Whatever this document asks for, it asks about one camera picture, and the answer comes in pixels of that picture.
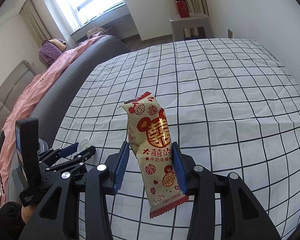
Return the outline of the person's left hand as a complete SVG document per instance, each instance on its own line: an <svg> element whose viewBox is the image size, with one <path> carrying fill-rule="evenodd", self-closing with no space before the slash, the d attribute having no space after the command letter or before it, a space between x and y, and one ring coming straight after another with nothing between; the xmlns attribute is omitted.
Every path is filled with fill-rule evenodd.
<svg viewBox="0 0 300 240"><path fill-rule="evenodd" d="M21 207L21 217L25 224L28 223L30 217L32 216L33 212L36 209L36 205L29 205L27 207L22 206Z"/></svg>

